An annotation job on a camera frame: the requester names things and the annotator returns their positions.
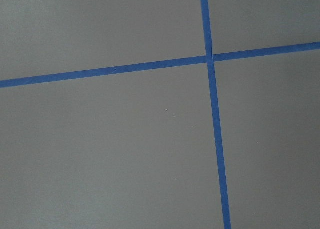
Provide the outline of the blue tape line crosswise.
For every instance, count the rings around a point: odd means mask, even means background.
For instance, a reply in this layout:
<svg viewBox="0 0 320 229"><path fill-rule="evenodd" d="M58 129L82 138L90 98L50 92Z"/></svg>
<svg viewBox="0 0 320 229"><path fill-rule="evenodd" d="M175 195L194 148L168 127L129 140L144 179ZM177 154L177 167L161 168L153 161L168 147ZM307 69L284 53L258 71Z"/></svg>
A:
<svg viewBox="0 0 320 229"><path fill-rule="evenodd" d="M154 62L145 62L138 64L129 64L129 65L119 65L112 67L104 67L97 69L81 70L81 71L72 71L64 73L55 73L47 75L38 75L31 77L23 78L14 78L2 80L0 82L1 88L11 88L11 87L20 87L27 85L43 84L43 83L52 83L59 81L68 81L124 73L133 73L140 71L149 71L181 66L191 66L199 64L209 64L212 65L216 62L223 61L232 61L238 59L254 58L254 57L264 57L271 55L280 55L280 54L290 54L298 53L305 51L315 51L320 49L319 42L310 42L303 44L287 45L287 46L277 46L277 47L268 47L252 50L243 50L243 51L234 51L226 53L213 54L212 56L194 56L186 57L179 59L170 59Z"/></svg>

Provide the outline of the blue tape line lengthwise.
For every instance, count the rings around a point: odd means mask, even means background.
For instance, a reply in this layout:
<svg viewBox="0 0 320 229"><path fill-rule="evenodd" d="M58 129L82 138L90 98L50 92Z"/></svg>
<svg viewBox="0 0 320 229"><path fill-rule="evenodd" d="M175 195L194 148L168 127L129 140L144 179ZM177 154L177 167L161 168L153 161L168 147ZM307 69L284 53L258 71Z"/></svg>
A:
<svg viewBox="0 0 320 229"><path fill-rule="evenodd" d="M230 229L232 227L232 224L231 224L228 185L227 185L226 166L225 166L225 157L224 157L224 148L223 148L223 137L222 137L222 129L221 129L218 88L217 88L216 71L215 71L215 64L214 64L214 58L213 58L213 40L212 40L212 31L211 31L209 1L200 0L200 3L201 3L204 42L205 42L205 57L206 57L208 81L209 81L211 112L212 112L212 120L213 120L215 150L216 150L216 158L217 158L218 179L219 179L219 188L220 188L220 197L221 197L222 219L223 219L224 228Z"/></svg>

